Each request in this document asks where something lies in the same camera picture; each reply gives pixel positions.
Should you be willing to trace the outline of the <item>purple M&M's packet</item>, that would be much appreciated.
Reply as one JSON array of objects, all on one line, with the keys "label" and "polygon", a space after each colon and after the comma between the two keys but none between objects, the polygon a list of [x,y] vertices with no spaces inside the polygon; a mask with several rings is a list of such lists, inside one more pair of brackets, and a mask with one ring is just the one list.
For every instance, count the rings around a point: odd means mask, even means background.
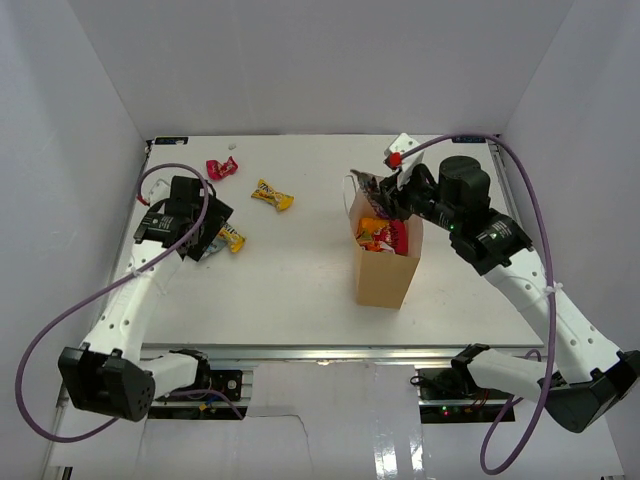
[{"label": "purple M&M's packet", "polygon": [[372,210],[379,218],[389,219],[386,210],[379,202],[380,189],[377,177],[371,173],[355,169],[350,170],[351,175],[356,180],[360,191],[371,206]]}]

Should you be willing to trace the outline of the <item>yellow M&M's packet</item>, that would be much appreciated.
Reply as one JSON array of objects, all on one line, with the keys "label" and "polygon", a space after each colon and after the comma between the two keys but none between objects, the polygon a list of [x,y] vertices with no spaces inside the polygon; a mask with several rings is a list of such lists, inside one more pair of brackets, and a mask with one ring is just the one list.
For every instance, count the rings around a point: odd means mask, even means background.
[{"label": "yellow M&M's packet", "polygon": [[278,212],[289,209],[294,203],[294,197],[292,195],[277,191],[264,179],[258,181],[257,187],[251,194],[251,197],[270,204]]},{"label": "yellow M&M's packet", "polygon": [[222,226],[218,236],[226,242],[232,253],[238,253],[246,243],[246,238],[229,223]]}]

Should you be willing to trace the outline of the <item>orange yellow snack bag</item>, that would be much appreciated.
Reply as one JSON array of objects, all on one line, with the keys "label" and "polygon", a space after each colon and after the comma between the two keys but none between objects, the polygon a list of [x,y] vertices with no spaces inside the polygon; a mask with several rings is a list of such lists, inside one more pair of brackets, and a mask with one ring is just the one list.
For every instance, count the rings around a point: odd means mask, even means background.
[{"label": "orange yellow snack bag", "polygon": [[382,231],[389,226],[389,221],[379,218],[363,217],[359,220],[356,241],[360,244],[378,242]]}]

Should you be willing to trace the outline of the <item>red Himalaya candy packet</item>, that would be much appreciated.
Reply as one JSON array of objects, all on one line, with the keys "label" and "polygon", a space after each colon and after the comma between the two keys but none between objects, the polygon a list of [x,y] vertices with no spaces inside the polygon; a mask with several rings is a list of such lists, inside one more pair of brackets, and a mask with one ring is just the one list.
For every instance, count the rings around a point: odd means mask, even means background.
[{"label": "red Himalaya candy packet", "polygon": [[391,247],[395,254],[408,254],[408,233],[405,224],[400,220],[390,220],[385,227],[383,241]]}]

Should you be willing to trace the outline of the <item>brown paper bag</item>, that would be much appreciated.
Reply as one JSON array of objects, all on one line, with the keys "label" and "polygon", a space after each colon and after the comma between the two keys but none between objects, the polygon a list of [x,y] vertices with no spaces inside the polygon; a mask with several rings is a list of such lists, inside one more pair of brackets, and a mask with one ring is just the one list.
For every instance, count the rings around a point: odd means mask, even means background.
[{"label": "brown paper bag", "polygon": [[423,226],[419,217],[404,222],[408,233],[408,253],[374,253],[356,241],[359,221],[373,218],[374,210],[360,192],[353,174],[343,178],[342,195],[354,251],[355,300],[362,306],[399,310],[405,300],[421,259]]}]

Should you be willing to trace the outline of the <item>grey Himalaya candy packet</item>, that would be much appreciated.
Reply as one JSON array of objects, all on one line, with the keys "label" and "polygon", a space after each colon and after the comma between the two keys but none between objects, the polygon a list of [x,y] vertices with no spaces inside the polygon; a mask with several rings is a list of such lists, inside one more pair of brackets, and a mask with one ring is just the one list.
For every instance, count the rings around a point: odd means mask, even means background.
[{"label": "grey Himalaya candy packet", "polygon": [[225,239],[221,237],[216,237],[209,246],[204,250],[202,257],[206,258],[210,255],[216,254],[222,250],[224,250],[227,246],[227,242]]}]

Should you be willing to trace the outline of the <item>orange Skittles snack bag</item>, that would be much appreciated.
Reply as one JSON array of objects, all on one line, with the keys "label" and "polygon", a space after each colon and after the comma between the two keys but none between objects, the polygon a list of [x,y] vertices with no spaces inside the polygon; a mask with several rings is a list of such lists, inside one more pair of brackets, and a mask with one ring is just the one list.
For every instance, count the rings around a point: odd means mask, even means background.
[{"label": "orange Skittles snack bag", "polygon": [[395,254],[395,249],[384,241],[375,239],[357,239],[357,244],[364,251]]}]

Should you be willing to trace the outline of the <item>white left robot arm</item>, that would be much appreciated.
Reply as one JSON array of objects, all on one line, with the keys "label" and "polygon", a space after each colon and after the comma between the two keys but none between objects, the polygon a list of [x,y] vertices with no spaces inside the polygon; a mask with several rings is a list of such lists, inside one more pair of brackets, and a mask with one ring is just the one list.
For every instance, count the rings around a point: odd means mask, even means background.
[{"label": "white left robot arm", "polygon": [[196,178],[175,176],[169,194],[151,205],[134,233],[127,272],[100,320],[58,368],[75,408],[137,422],[154,400],[183,392],[199,399],[211,387],[206,356],[171,350],[145,360],[145,332],[169,281],[190,259],[205,257],[233,210]]}]

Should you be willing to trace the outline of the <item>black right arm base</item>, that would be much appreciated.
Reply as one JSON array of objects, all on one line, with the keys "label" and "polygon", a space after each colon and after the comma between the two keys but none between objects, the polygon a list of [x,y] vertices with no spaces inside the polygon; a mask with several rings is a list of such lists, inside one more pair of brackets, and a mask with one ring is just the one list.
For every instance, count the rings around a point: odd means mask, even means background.
[{"label": "black right arm base", "polygon": [[451,367],[418,369],[409,379],[423,401],[451,402],[478,407],[490,400],[506,400],[508,395],[495,389],[482,389],[467,384]]}]

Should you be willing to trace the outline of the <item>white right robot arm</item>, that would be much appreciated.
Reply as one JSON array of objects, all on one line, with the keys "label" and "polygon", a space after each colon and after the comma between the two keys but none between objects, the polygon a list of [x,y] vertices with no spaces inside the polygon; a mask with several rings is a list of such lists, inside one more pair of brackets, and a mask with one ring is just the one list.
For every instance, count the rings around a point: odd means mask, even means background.
[{"label": "white right robot arm", "polygon": [[433,176],[422,163],[382,178],[358,177],[374,209],[394,220],[417,216],[449,234],[458,256],[499,290],[540,338],[553,334],[546,368],[474,344],[451,362],[453,390],[472,399],[495,389],[534,401],[563,428],[581,433],[624,399],[639,381],[639,353],[622,351],[549,283],[531,239],[490,205],[489,175],[468,156],[443,160]]}]

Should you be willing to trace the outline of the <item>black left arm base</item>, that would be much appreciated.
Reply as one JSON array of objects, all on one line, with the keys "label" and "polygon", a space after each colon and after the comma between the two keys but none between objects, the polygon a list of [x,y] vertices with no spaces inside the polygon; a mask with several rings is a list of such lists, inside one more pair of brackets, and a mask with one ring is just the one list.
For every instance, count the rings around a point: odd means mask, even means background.
[{"label": "black left arm base", "polygon": [[231,404],[240,410],[246,408],[249,400],[250,381],[251,376],[246,376],[243,370],[212,370],[205,393],[164,396],[153,402],[151,410],[170,413],[181,410],[214,414],[222,410],[230,410]]}]

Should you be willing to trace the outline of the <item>crumpled red candy packet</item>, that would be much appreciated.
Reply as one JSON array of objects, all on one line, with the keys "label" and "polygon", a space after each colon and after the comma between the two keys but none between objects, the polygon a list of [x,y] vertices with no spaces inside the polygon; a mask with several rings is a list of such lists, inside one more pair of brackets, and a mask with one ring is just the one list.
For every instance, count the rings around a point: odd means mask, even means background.
[{"label": "crumpled red candy packet", "polygon": [[229,156],[225,162],[218,160],[207,160],[205,162],[208,177],[213,181],[221,181],[231,175],[234,175],[239,166],[232,156]]}]

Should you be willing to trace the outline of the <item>dark label right table corner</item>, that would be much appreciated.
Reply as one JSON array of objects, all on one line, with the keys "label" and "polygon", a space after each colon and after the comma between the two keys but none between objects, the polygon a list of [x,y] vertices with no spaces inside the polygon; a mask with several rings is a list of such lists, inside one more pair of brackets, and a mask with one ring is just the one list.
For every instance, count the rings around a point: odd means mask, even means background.
[{"label": "dark label right table corner", "polygon": [[456,144],[483,144],[486,139],[482,136],[457,135],[452,137],[451,141]]}]

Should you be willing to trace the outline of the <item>dark label left table corner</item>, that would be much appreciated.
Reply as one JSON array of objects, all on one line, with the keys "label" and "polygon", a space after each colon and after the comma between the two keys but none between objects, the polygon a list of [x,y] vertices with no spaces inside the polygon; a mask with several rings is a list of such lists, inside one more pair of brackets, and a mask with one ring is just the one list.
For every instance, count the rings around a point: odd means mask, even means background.
[{"label": "dark label left table corner", "polygon": [[162,137],[156,137],[153,140],[153,145],[160,145],[160,146],[181,146],[181,145],[186,145],[189,141],[189,138],[186,136],[162,136]]}]

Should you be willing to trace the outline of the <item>aluminium front rail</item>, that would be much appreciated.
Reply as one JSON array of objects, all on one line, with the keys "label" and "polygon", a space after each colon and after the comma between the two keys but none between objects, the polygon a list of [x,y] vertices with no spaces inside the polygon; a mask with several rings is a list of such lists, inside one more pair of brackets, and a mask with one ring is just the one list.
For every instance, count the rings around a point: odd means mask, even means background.
[{"label": "aluminium front rail", "polygon": [[147,344],[143,357],[169,350],[197,350],[212,362],[263,361],[409,361],[445,360],[458,355],[465,345],[454,346],[314,346],[314,345],[171,345]]}]

